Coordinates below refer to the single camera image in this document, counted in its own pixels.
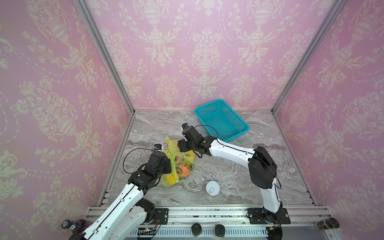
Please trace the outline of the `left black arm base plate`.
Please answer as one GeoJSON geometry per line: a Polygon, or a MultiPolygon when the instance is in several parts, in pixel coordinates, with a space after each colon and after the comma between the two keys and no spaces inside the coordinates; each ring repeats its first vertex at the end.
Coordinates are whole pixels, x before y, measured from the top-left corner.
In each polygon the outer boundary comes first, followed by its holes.
{"type": "Polygon", "coordinates": [[[155,208],[154,211],[144,221],[144,225],[167,225],[168,219],[168,208],[155,208]]]}

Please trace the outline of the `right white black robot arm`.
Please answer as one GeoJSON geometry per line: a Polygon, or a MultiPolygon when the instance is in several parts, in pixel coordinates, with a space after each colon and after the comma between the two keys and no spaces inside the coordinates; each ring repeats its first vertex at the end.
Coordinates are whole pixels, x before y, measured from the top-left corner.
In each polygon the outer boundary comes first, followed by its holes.
{"type": "Polygon", "coordinates": [[[277,165],[264,147],[243,148],[210,135],[204,137],[188,124],[183,124],[182,129],[184,139],[178,141],[181,152],[193,151],[199,158],[208,155],[244,166],[249,170],[252,183],[261,191],[265,221],[273,224],[283,222],[279,217],[283,212],[283,204],[278,194],[282,185],[278,179],[277,165]]]}

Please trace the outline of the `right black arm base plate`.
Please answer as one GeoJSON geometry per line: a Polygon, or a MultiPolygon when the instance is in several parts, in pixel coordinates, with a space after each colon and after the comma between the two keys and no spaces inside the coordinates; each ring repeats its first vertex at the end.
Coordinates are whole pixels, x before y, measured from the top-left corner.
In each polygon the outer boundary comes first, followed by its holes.
{"type": "Polygon", "coordinates": [[[272,213],[264,208],[248,208],[246,217],[250,220],[251,225],[289,225],[291,219],[287,209],[279,209],[277,213],[272,213]]]}

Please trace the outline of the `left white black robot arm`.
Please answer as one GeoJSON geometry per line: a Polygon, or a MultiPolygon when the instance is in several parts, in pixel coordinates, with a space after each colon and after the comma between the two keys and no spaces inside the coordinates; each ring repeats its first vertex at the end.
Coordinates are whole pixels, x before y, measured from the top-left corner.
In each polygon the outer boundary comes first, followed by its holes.
{"type": "Polygon", "coordinates": [[[82,233],[73,233],[70,240],[124,240],[143,223],[154,218],[155,205],[145,194],[164,174],[172,172],[171,161],[164,152],[154,151],[143,169],[131,174],[119,197],[82,233]]]}

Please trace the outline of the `yellow plastic bag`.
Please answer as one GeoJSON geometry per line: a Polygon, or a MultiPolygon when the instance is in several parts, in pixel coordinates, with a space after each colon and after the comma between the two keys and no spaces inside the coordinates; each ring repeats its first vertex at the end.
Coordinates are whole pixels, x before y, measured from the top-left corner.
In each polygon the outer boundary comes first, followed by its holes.
{"type": "Polygon", "coordinates": [[[181,153],[178,148],[178,140],[171,140],[169,137],[165,139],[167,143],[167,148],[164,153],[171,160],[172,166],[172,174],[177,175],[176,167],[178,166],[187,166],[191,171],[194,170],[194,160],[196,158],[196,154],[193,151],[181,153]]]}

